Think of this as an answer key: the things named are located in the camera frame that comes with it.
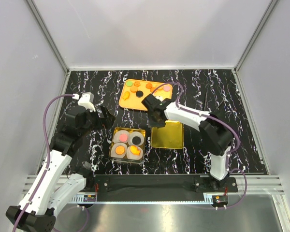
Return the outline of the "orange fish cookie top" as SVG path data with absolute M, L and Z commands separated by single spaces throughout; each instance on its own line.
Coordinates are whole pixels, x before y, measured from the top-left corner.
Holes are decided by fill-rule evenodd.
M 141 154 L 141 150 L 137 147 L 137 146 L 130 146 L 130 151 L 133 155 L 140 155 Z

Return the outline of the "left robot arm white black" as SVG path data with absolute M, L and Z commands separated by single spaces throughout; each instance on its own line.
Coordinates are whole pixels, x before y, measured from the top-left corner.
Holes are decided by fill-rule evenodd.
M 66 114 L 65 123 L 50 140 L 47 158 L 30 190 L 17 206 L 9 206 L 7 218 L 16 229 L 25 232 L 50 232 L 56 218 L 71 198 L 80 191 L 90 191 L 95 186 L 94 174 L 86 167 L 74 170 L 59 188 L 55 186 L 66 167 L 90 132 L 110 129 L 115 121 L 105 106 L 102 115 L 83 106 L 74 106 Z

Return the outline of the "green round cookie top left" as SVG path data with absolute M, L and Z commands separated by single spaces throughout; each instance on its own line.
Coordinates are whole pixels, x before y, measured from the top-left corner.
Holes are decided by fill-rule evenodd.
M 133 82 L 132 81 L 127 81 L 125 84 L 126 84 L 126 86 L 131 87 L 133 85 Z

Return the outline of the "black round cookie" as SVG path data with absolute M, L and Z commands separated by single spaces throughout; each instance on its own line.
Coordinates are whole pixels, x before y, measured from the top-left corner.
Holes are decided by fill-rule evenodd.
M 135 136 L 132 138 L 132 143 L 135 144 L 135 145 L 139 145 L 141 142 L 141 138 L 138 137 L 138 136 Z
M 140 90 L 138 90 L 136 92 L 136 97 L 138 97 L 138 98 L 142 97 L 143 95 L 144 95 L 144 93 L 142 91 L 140 91 Z

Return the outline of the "white paper cup front left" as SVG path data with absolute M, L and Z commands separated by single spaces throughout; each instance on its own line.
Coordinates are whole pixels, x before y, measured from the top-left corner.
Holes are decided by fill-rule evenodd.
M 124 154 L 124 155 L 118 155 L 118 154 L 116 154 L 116 152 L 115 152 L 115 148 L 116 148 L 117 146 L 119 146 L 119 145 L 124 146 L 125 149 L 126 149 L 126 151 L 127 151 L 127 145 L 126 145 L 126 144 L 124 144 L 124 143 L 116 143 L 116 144 L 114 144 L 114 145 L 112 146 L 111 153 L 110 153 L 110 157 L 112 157 L 112 158 L 119 158 L 119 159 L 122 159 L 122 158 L 125 157 L 125 155 L 126 155 L 126 151 L 125 151 L 125 154 Z

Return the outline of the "white paper cup front right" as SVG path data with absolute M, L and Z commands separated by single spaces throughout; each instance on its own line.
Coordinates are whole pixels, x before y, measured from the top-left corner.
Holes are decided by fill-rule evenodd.
M 129 146 L 127 149 L 127 158 L 130 160 L 141 160 L 143 158 L 143 150 L 140 147 L 138 147 L 138 148 L 141 150 L 141 154 L 140 155 L 133 155 L 130 151 L 130 146 Z

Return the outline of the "white paper cup back left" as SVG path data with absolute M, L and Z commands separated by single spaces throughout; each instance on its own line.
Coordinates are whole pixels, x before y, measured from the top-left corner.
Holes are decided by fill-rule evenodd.
M 114 136 L 113 136 L 113 143 L 114 144 L 116 144 L 116 143 L 122 143 L 122 142 L 120 142 L 120 140 L 119 140 L 119 136 L 121 135 L 121 134 L 126 134 L 126 135 L 130 135 L 130 133 L 128 132 L 128 131 L 126 131 L 126 130 L 119 130 L 119 131 L 117 131 L 115 134 L 114 134 Z

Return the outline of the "white paper cup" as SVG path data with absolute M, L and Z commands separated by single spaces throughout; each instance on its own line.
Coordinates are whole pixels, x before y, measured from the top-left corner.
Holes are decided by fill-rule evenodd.
M 141 138 L 141 142 L 138 145 L 138 146 L 141 146 L 144 143 L 144 136 L 138 131 L 134 131 L 134 132 L 130 133 L 129 139 L 128 139 L 128 144 L 129 145 L 135 145 L 135 144 L 132 143 L 132 138 L 135 137 L 135 136 L 138 136 L 138 137 Z
M 128 132 L 128 131 L 126 131 L 126 130 L 119 130 L 119 131 L 117 131 L 115 134 L 114 134 L 114 136 L 113 136 L 113 143 L 114 144 L 116 144 L 116 143 L 122 143 L 122 142 L 120 142 L 120 140 L 119 140 L 119 136 L 121 135 L 121 134 L 126 134 L 126 135 L 130 135 L 130 133 Z
M 118 155 L 118 154 L 116 154 L 116 152 L 115 152 L 115 148 L 116 148 L 117 146 L 119 146 L 119 145 L 124 146 L 125 149 L 126 149 L 126 151 L 127 151 L 127 145 L 126 145 L 126 144 L 124 144 L 124 143 L 116 143 L 116 144 L 114 144 L 114 145 L 112 146 L 111 153 L 110 153 L 110 157 L 112 157 L 112 158 L 119 158 L 119 159 L 122 159 L 122 158 L 125 157 L 125 155 L 126 155 L 126 151 L 125 151 L 125 154 L 124 154 L 124 155 Z
M 140 155 L 133 155 L 130 151 L 130 146 L 129 146 L 127 149 L 127 158 L 130 160 L 141 160 L 143 158 L 143 150 L 140 147 L 138 147 L 138 148 L 141 150 L 141 154 Z

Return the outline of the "pink round cookie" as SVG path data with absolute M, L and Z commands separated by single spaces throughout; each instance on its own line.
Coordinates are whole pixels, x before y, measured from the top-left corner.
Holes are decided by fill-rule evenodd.
M 163 90 L 165 91 L 165 92 L 168 92 L 168 91 L 170 91 L 172 89 L 172 86 L 171 85 L 165 85 L 164 87 L 163 87 Z
M 120 140 L 120 142 L 122 142 L 122 143 L 126 143 L 127 140 L 128 140 L 128 138 L 129 138 L 129 136 L 126 135 L 126 134 L 121 134 L 121 135 L 119 136 L 119 140 Z

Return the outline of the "black round cookie on tray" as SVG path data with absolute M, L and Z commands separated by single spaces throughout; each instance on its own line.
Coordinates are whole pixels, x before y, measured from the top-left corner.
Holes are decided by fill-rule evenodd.
M 143 95 L 144 95 L 144 93 L 142 91 L 140 91 L 140 90 L 138 90 L 136 92 L 136 97 L 138 97 L 138 98 L 142 97 Z

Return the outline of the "aluminium frame rail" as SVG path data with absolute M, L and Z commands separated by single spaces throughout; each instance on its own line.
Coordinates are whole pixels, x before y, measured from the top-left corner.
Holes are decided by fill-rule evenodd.
M 80 194 L 97 194 L 100 203 L 199 203 L 210 204 L 215 196 L 244 196 L 248 195 L 282 195 L 284 190 L 280 180 L 270 175 L 231 175 L 236 179 L 237 193 L 201 193 L 179 188 L 125 188 L 110 192 L 100 192 L 98 184 L 90 190 L 82 190 L 73 197 Z M 61 176 L 55 186 L 59 189 L 69 178 Z

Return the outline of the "white paper cup back right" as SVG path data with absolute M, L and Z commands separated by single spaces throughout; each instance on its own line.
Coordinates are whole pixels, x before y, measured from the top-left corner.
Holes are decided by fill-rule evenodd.
M 135 144 L 132 143 L 132 138 L 135 137 L 135 136 L 138 136 L 138 137 L 141 138 L 141 142 L 138 145 L 138 146 L 141 146 L 144 143 L 144 136 L 138 131 L 134 131 L 134 132 L 130 133 L 129 139 L 128 139 L 128 144 L 129 145 L 135 145 Z

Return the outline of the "orange plastic tray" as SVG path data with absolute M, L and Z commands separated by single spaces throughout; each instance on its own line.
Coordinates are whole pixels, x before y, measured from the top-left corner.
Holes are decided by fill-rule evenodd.
M 144 95 L 140 98 L 136 97 L 136 92 L 135 93 L 131 92 L 130 91 L 131 87 L 126 86 L 125 83 L 127 81 L 132 81 L 133 84 L 136 81 L 140 82 L 141 85 L 138 87 L 138 90 L 142 91 L 144 93 Z M 131 110 L 139 110 L 139 111 L 147 111 L 146 107 L 142 104 L 142 100 L 147 95 L 151 94 L 150 89 L 147 89 L 145 87 L 146 84 L 151 83 L 152 87 L 156 87 L 157 84 L 163 84 L 161 82 L 153 82 L 153 81 L 147 81 L 147 80 L 136 80 L 136 79 L 128 79 L 127 81 L 125 81 L 124 86 L 122 88 L 122 92 L 121 92 L 121 96 L 120 96 L 118 104 L 121 108 L 131 109 Z M 124 101 L 121 97 L 125 91 L 130 92 L 130 97 Z M 163 89 L 157 90 L 157 92 L 155 92 L 153 95 L 156 98 L 158 98 L 160 101 L 162 101 L 164 99 L 171 99 L 172 94 L 173 94 L 173 88 L 168 92 L 165 92 Z

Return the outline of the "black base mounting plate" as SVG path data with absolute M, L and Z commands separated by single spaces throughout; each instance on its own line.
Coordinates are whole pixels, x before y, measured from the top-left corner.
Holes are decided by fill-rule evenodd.
M 207 174 L 98 174 L 89 178 L 90 183 L 97 183 L 100 192 L 135 188 L 185 189 L 201 193 L 237 193 L 236 179 L 231 176 L 222 181 Z

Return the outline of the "orange fish cookie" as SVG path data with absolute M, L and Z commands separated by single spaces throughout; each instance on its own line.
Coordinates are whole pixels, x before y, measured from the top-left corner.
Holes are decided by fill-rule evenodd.
M 125 91 L 122 95 L 122 99 L 125 101 L 130 97 L 130 92 L 129 91 Z
M 137 146 L 130 146 L 130 151 L 133 155 L 140 155 L 141 154 L 141 150 L 137 147 Z

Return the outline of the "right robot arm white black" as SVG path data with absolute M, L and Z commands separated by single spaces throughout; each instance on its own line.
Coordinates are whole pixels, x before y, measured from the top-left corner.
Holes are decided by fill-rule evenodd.
M 227 159 L 234 138 L 230 126 L 211 112 L 185 107 L 171 99 L 161 101 L 153 94 L 147 95 L 142 104 L 147 109 L 152 128 L 164 127 L 167 120 L 173 120 L 196 129 L 211 157 L 210 174 L 205 179 L 207 188 L 217 192 L 226 188 L 229 176 Z

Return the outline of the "gold tin lid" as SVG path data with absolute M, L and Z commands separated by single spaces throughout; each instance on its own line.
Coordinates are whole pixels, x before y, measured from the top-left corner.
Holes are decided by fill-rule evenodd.
M 163 149 L 184 147 L 184 127 L 178 121 L 167 120 L 164 127 L 151 129 L 151 146 Z

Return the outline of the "gold cookie tin box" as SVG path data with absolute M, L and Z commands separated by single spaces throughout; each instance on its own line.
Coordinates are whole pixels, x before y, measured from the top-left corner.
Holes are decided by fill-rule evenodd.
M 122 159 L 110 157 L 111 149 L 112 149 L 112 146 L 114 145 L 114 143 L 113 143 L 113 137 L 112 137 L 111 146 L 110 146 L 110 152 L 109 152 L 109 159 L 112 160 L 112 161 L 116 161 L 116 162 L 135 163 L 135 164 L 142 163 L 143 162 L 143 159 L 144 159 L 144 154 L 145 154 L 145 138 L 146 138 L 146 132 L 145 132 L 145 130 L 115 127 L 113 136 L 119 130 L 125 130 L 125 131 L 128 131 L 129 133 L 132 133 L 134 131 L 138 131 L 138 132 L 140 132 L 144 136 L 144 143 L 141 146 L 138 146 L 138 147 L 140 147 L 143 150 L 143 158 L 141 160 L 131 160 L 131 159 L 128 159 L 127 158 L 127 154 Z

